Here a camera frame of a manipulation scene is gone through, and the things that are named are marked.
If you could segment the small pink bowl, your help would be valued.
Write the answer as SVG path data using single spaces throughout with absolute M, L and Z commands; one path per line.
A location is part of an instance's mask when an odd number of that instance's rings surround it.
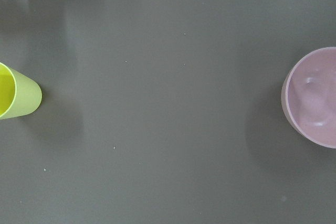
M 335 47 L 312 51 L 292 67 L 282 85 L 281 106 L 299 134 L 335 149 Z

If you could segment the yellow-green plastic cup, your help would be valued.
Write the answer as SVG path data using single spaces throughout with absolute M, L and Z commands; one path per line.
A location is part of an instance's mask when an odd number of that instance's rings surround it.
M 24 74 L 1 63 L 1 119 L 33 113 L 41 104 L 40 86 Z

